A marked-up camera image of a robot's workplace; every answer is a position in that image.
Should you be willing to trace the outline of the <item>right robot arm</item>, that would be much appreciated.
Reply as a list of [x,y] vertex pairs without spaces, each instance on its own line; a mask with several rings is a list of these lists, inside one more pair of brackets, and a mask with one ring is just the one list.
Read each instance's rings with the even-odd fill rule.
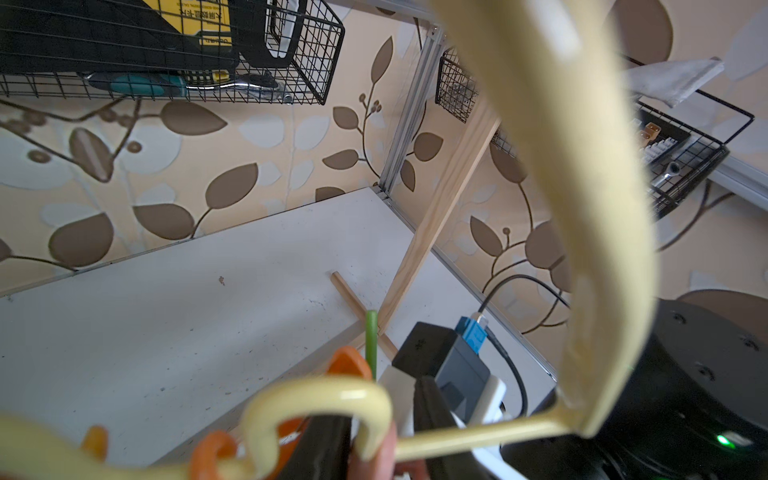
[[767,348],[704,307],[661,300],[601,430],[502,447],[528,479],[764,479]]

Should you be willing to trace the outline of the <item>pink end clothespin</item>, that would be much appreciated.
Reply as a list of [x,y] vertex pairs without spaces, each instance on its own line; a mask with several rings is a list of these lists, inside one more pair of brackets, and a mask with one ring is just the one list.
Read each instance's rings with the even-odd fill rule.
[[397,429],[390,424],[387,435],[369,461],[361,460],[354,452],[350,454],[347,479],[349,480],[388,480],[407,476],[410,479],[429,479],[429,472],[424,460],[395,462]]

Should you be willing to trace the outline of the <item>yellow clip hanger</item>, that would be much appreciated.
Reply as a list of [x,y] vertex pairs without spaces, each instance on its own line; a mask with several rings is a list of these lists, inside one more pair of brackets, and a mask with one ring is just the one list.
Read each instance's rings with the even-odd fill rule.
[[[3,478],[190,479],[190,459],[161,464],[184,447],[223,479],[260,479],[292,414],[353,415],[373,454],[386,393],[325,376],[365,329],[331,276],[379,312],[468,121],[429,105],[397,153],[437,39],[329,6],[345,36],[324,103],[2,99]],[[539,276],[541,248],[574,253],[576,332],[561,336],[566,380],[539,426],[592,432],[583,417],[606,415],[593,403],[610,402],[649,328],[642,176],[601,4],[576,3],[573,21],[558,1],[507,10],[536,52],[582,38],[590,60],[574,85],[534,87],[521,54],[495,67],[460,37],[500,125],[386,335],[452,326],[485,285]],[[103,463],[80,450],[93,425],[109,433]]]

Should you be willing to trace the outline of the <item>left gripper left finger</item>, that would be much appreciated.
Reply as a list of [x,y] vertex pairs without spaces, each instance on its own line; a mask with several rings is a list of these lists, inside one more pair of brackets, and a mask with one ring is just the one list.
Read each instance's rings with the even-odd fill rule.
[[351,452],[351,425],[351,417],[311,417],[277,479],[346,479]]

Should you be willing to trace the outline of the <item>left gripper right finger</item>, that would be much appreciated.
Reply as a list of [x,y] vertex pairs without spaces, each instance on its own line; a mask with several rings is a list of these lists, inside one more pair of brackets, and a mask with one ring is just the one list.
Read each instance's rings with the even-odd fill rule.
[[415,382],[414,427],[422,443],[430,479],[494,479],[472,450],[498,443],[497,428],[490,425],[461,429],[453,418],[436,381],[421,377]]

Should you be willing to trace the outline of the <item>white artificial tulip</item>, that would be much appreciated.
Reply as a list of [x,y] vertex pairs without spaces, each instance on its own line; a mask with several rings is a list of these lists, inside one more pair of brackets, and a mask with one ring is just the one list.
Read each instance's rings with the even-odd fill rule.
[[365,359],[371,371],[371,378],[377,378],[378,362],[378,312],[365,312]]

